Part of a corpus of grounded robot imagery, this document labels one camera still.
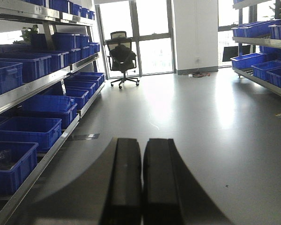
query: gray floor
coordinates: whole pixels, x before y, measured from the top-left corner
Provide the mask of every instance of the gray floor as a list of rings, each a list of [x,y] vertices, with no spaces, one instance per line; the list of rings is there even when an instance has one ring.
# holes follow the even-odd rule
[[[210,77],[156,75],[109,83],[45,173],[36,201],[81,174],[112,137],[173,138],[197,180],[236,225],[281,225],[281,97],[231,68]]]

